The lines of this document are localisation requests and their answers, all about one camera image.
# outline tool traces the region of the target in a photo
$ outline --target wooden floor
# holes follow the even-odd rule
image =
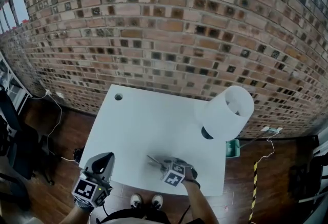
[[[30,100],[22,113],[25,122],[39,131],[40,134],[50,132],[58,118],[59,108],[47,101]],[[52,134],[56,143],[56,151],[61,156],[72,159],[75,148],[85,145],[95,117],[72,110],[64,110],[61,125]],[[269,159],[263,159],[258,166],[258,186],[254,223],[295,223],[291,219],[297,214],[295,201],[288,194],[289,168],[300,159],[308,159],[307,150],[310,145],[300,150],[295,140],[274,141],[275,153]],[[254,162],[260,157],[270,154],[272,146],[267,141],[256,141],[241,149],[239,158],[227,159],[223,195],[208,197],[220,224],[247,223],[251,210],[253,195]],[[55,186],[49,186],[37,175],[25,181],[31,199],[31,214],[45,224],[59,223],[73,207],[70,194],[73,182],[79,175],[75,162],[62,160],[57,166],[53,179]],[[151,200],[153,192],[138,190],[119,183],[111,182],[114,187],[106,199],[107,213],[130,207],[130,196],[139,193],[145,202]],[[162,210],[165,211],[172,224],[178,223],[182,213],[188,207],[188,199],[184,196],[165,195]],[[105,213],[97,208],[92,216],[103,219]],[[190,212],[184,223],[191,220]]]

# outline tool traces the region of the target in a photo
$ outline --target table hole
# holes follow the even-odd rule
[[[118,94],[116,94],[116,95],[114,96],[114,98],[115,98],[115,100],[120,101],[120,100],[123,99],[123,95],[120,94],[120,93],[118,93]]]

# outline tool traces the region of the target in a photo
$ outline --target white table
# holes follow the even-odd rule
[[[121,94],[122,100],[115,100]],[[208,140],[197,121],[206,101],[112,85],[90,132],[80,167],[100,153],[113,152],[112,180],[136,188],[186,195],[182,185],[160,181],[150,156],[175,156],[192,164],[205,196],[223,192],[226,143]]]

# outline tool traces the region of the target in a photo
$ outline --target white lampshade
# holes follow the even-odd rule
[[[211,137],[229,141],[237,137],[253,111],[249,92],[230,86],[205,105],[201,122]]]

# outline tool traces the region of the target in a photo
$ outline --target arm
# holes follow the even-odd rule
[[[186,169],[186,179],[188,178],[193,179],[191,173],[188,173]],[[200,191],[198,185],[188,180],[184,180],[182,184],[188,193],[193,219],[200,218],[205,224],[219,224],[211,206]]]
[[[75,206],[60,224],[87,224],[90,214],[91,212],[84,211],[80,207]]]

